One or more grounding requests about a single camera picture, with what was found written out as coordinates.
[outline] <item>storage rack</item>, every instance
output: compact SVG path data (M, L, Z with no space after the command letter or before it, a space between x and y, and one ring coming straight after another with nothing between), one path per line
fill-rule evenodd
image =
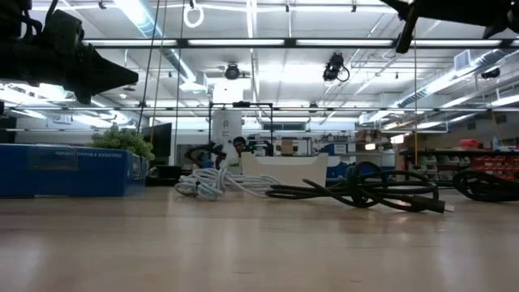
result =
M405 170L414 170L433 181L451 181L454 174L469 167L506 179L514 179L519 171L519 152L422 150L418 151L416 166L414 150L402 151L400 155L404 157Z

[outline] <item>table surface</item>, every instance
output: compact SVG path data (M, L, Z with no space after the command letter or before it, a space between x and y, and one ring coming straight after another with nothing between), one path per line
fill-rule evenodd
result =
M519 204L453 214L171 188L0 201L0 291L517 291Z

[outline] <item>person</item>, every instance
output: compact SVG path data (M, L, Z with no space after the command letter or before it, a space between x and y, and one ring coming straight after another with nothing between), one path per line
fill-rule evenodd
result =
M233 146L234 150L236 150L236 153L238 154L238 157L242 157L242 153L246 151L246 145L247 141L245 138L238 136L233 139ZM221 155L217 156L217 160L215 162L215 168L217 170L220 169L220 163L223 160L223 157Z

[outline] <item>security camera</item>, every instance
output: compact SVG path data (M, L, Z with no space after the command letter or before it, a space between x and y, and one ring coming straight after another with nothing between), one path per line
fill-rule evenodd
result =
M240 78L240 70L238 69L238 64L230 63L227 65L227 69L225 70L225 77L227 80L236 80Z

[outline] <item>ceiling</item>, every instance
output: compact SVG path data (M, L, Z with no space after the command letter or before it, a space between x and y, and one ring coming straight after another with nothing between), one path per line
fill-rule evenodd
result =
M96 8L97 1L61 0L58 8L69 10L73 16L83 20L85 38L142 38L143 34L119 9L116 2L104 1L106 10ZM402 30L397 14L382 2L376 0L356 0L358 11L350 11L352 1L333 0L289 0L291 10L284 11L286 0L257 0L257 12L252 37L266 38L397 38ZM43 21L46 7L50 1L34 0L31 17ZM149 1L154 16L157 4L164 6L165 0ZM251 37L247 28L247 0L199 0L198 5L205 5L204 21L196 28L189 28L182 21L182 1L169 0L170 8L159 8L157 23L161 31L170 38L247 38ZM324 11L323 6L337 5ZM190 20L195 21L195 12L190 12ZM415 35L419 38L480 38L484 28L466 24L455 24L433 19L419 19ZM510 31L502 32L496 38L515 38ZM99 53L119 65L125 66L125 50L99 49ZM409 53L395 54L391 49L255 49L259 79L257 101L272 102L281 106L307 106L317 102L320 106L389 106L388 96L399 96L413 90L415 84L427 82L441 71L453 66L453 57L461 49L411 49ZM346 67L350 69L350 80L328 88L322 79L324 64L334 52L345 56ZM116 104L134 106L146 96L148 105L175 106L177 97L180 106L207 105L208 94L194 94L178 90L178 75L158 49L129 49L126 66L139 72L139 82L134 92L116 88L101 95ZM180 49L181 59L193 71L202 71L208 76L210 84L225 82L222 68L236 62L241 71L252 72L251 51L249 49ZM512 74L517 64L507 62L502 66L502 79ZM149 78L146 84L146 70ZM460 83L449 86L437 94L448 95L455 99L477 89L492 86L496 79L477 82L473 76L467 76ZM251 79L239 79L235 84L251 91ZM252 94L245 94L246 101L252 101ZM445 99L434 101L429 106L440 107ZM204 116L207 110L180 112L186 116ZM358 117L360 112L339 112L335 117ZM172 116L171 112L157 112L158 116Z

